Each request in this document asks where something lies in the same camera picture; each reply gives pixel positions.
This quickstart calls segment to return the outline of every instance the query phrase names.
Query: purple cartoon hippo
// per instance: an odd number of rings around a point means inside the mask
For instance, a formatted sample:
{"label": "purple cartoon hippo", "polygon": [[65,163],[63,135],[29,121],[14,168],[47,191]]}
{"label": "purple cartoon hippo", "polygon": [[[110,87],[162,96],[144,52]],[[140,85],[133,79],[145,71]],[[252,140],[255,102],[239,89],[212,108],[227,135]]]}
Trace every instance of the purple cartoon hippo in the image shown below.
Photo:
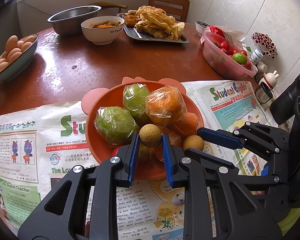
{"label": "purple cartoon hippo", "polygon": [[32,145],[31,145],[32,141],[26,140],[25,141],[25,153],[26,155],[23,156],[23,159],[25,160],[25,164],[30,164],[30,157],[32,157],[33,155],[32,153]]}
{"label": "purple cartoon hippo", "polygon": [[12,152],[13,152],[13,155],[12,155],[12,161],[14,162],[14,163],[16,163],[17,161],[16,161],[16,157],[18,156],[18,144],[17,144],[18,142],[15,142],[15,141],[13,141],[12,142]]}

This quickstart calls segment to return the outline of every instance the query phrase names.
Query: bowl handle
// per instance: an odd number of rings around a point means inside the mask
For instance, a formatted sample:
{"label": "bowl handle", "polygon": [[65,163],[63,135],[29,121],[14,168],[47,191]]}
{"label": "bowl handle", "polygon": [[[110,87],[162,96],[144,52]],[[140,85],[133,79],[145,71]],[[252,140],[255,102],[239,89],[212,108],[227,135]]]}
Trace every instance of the bowl handle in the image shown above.
{"label": "bowl handle", "polygon": [[158,81],[161,84],[165,84],[171,87],[176,87],[180,91],[181,94],[186,95],[185,87],[177,80],[172,78],[163,78]]}
{"label": "bowl handle", "polygon": [[122,84],[129,84],[129,83],[132,83],[132,82],[142,83],[144,81],[146,81],[146,80],[144,78],[140,78],[140,77],[136,77],[136,78],[124,77],[122,79]]}
{"label": "bowl handle", "polygon": [[108,90],[108,88],[96,88],[86,93],[81,102],[82,111],[88,115],[95,102],[97,102],[105,93],[107,93]]}

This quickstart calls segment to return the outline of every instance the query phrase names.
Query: green ceramic bowl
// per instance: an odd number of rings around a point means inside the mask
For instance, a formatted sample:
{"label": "green ceramic bowl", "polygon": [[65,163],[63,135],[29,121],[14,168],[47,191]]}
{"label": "green ceramic bowl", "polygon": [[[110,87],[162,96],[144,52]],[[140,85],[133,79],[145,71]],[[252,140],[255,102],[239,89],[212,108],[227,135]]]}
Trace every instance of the green ceramic bowl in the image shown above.
{"label": "green ceramic bowl", "polygon": [[0,72],[0,82],[8,82],[14,79],[22,71],[24,71],[25,68],[32,61],[35,50],[37,49],[37,45],[38,45],[38,35],[32,34],[29,36],[35,36],[36,37],[35,41],[28,49],[25,50],[24,53],[22,53],[22,55],[16,61],[14,61],[11,65],[9,65],[7,68],[5,68],[3,71]]}

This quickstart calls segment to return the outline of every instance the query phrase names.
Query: black device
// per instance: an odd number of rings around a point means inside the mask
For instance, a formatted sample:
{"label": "black device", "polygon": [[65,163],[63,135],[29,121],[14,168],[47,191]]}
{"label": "black device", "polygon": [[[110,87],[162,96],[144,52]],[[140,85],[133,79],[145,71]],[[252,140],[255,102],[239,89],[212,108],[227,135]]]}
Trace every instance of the black device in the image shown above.
{"label": "black device", "polygon": [[[300,207],[300,80],[297,81],[296,118],[291,133],[246,122],[232,133],[201,128],[204,140],[230,149],[246,148],[267,161],[262,176],[238,175],[231,162],[195,149],[183,151],[162,135],[167,181],[185,188],[184,240],[212,240],[207,187],[215,213],[216,240],[279,240],[277,222],[291,208]],[[21,225],[20,240],[115,240],[116,187],[129,187],[134,178],[139,138],[121,147],[117,156],[99,166],[77,165],[39,203]],[[95,186],[90,234],[84,236],[90,187]],[[251,191],[264,191],[252,195]]]}
{"label": "black device", "polygon": [[297,99],[298,79],[300,79],[300,73],[294,82],[270,105],[270,112],[278,125],[283,124],[294,115],[293,108]]}

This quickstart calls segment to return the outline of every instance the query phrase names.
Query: white figurine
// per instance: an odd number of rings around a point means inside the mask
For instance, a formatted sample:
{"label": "white figurine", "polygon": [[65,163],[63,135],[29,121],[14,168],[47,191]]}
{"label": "white figurine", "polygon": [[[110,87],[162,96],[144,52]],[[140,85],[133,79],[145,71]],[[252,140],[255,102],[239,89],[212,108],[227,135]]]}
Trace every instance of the white figurine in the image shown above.
{"label": "white figurine", "polygon": [[279,74],[277,74],[277,71],[275,70],[273,73],[267,73],[261,80],[259,81],[259,85],[261,82],[266,83],[266,85],[273,89],[277,84],[277,78],[279,77]]}
{"label": "white figurine", "polygon": [[263,62],[260,61],[257,64],[257,69],[258,69],[259,72],[266,73],[267,70],[268,70],[268,66],[265,65]]}

